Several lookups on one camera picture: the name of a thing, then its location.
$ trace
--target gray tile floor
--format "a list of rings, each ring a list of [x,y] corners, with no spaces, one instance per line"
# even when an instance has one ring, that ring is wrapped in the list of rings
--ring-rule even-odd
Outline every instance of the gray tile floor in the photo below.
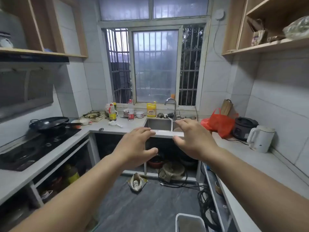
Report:
[[[102,201],[96,232],[174,232],[178,213],[200,216],[197,190],[172,189],[149,180],[136,195],[131,192],[128,179],[120,176]]]

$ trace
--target white kettle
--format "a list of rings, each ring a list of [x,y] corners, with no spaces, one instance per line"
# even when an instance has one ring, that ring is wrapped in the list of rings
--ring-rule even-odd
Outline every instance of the white kettle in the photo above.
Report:
[[[275,129],[258,125],[250,130],[247,142],[249,147],[260,153],[268,152],[270,143],[275,134]]]

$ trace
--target black wok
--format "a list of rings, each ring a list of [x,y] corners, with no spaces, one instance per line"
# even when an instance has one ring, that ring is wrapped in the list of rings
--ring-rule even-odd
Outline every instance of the black wok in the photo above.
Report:
[[[82,123],[68,123],[68,117],[50,117],[42,120],[31,120],[30,129],[40,131],[54,131],[66,126],[82,125]]]

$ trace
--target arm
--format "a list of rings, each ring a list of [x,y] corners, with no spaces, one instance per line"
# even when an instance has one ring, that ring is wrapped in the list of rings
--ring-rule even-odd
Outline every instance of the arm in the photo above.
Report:
[[[154,134],[150,128],[137,128],[124,135],[112,154],[103,158],[11,232],[83,231],[122,171],[137,167],[157,154],[157,148],[145,151],[146,140]]]
[[[309,200],[218,147],[198,122],[176,122],[184,138],[174,136],[175,143],[211,167],[261,231],[308,231]]]

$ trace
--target black glass cooktop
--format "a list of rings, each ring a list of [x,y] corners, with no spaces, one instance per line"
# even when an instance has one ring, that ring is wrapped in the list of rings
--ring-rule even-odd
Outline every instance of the black glass cooktop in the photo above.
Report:
[[[24,171],[80,130],[64,128],[63,132],[53,137],[41,134],[6,153],[0,154],[0,169]]]

